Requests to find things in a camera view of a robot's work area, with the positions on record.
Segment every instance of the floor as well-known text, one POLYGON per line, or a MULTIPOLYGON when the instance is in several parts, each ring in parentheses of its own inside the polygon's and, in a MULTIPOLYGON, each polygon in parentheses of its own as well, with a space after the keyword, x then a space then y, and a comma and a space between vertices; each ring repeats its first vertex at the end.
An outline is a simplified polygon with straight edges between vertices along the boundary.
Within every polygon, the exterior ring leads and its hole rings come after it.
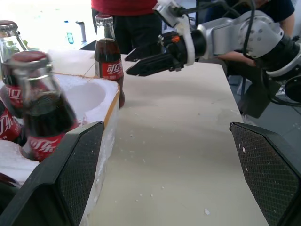
MULTIPOLYGON (((240 76, 232 76, 230 84, 240 83, 240 76)), ((237 92, 239 86, 231 85, 231 90, 236 102, 240 95, 237 92)), ((301 108, 276 105, 270 103, 263 114, 258 118, 248 117, 257 126, 276 132, 297 151, 301 152, 301 108)))

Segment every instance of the person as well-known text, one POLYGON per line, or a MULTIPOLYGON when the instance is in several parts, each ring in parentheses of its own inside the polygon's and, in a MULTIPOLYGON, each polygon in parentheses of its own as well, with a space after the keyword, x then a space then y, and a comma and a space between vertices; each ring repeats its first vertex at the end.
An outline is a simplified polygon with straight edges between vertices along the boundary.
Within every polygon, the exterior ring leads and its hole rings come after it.
POLYGON ((114 18, 114 32, 122 54, 157 42, 162 22, 152 10, 156 4, 157 0, 92 0, 95 32, 95 16, 109 14, 114 18))
MULTIPOLYGON (((226 0, 226 2, 230 7, 234 7, 241 15, 251 10, 250 0, 226 0)), ((264 12, 275 22, 280 23, 284 33, 292 36, 295 17, 294 7, 290 0, 254 0, 254 2, 256 4, 256 10, 264 12)), ((226 13, 227 11, 220 6, 209 8, 205 22, 221 18, 226 13)), ((227 13, 226 17, 236 18, 230 12, 227 13)), ((226 63, 229 74, 241 75, 252 82, 252 85, 239 101, 238 107, 241 113, 259 118, 270 103, 266 95, 266 90, 261 86, 261 69, 256 67, 255 62, 245 57, 241 51, 233 51, 219 55, 218 58, 226 63)), ((279 91, 280 85, 278 83, 271 81, 269 86, 271 95, 275 95, 279 91)))

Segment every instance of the red shirt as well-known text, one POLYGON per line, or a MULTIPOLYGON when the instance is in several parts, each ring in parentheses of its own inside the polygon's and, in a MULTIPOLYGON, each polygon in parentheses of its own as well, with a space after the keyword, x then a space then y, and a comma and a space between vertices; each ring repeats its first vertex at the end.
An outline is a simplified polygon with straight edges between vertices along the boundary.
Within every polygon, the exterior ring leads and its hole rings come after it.
POLYGON ((92 0, 92 8, 114 16, 140 16, 153 13, 157 0, 92 0))

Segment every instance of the robotic arm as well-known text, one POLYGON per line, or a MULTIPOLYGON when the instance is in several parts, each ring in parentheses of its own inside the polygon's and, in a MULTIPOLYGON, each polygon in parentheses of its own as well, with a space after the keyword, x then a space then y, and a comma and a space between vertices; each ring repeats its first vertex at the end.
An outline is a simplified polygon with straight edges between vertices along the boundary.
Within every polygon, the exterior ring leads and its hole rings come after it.
MULTIPOLYGON (((220 0, 213 4, 226 5, 220 0)), ((174 0, 161 0, 154 10, 176 32, 161 35, 158 44, 152 45, 152 49, 162 47, 159 55, 152 56, 146 47, 134 49, 126 60, 139 61, 127 70, 128 74, 148 76, 164 70, 178 71, 184 65, 192 65, 196 58, 210 59, 243 49, 263 69, 267 79, 285 84, 286 95, 301 103, 300 45, 263 12, 249 11, 236 19, 220 18, 190 31, 190 10, 174 0)))

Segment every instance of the bottle cap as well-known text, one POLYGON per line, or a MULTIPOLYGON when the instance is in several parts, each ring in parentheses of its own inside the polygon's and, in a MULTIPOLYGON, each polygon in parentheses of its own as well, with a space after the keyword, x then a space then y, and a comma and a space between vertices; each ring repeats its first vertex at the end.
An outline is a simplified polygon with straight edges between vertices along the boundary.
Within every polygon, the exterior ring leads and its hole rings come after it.
POLYGON ((15 53, 9 64, 13 68, 21 70, 37 70, 39 68, 49 67, 49 56, 41 51, 28 50, 15 53))
POLYGON ((0 32, 16 31, 18 26, 10 20, 0 20, 0 32))
POLYGON ((113 17, 108 14, 98 14, 95 17, 96 22, 113 23, 113 17))

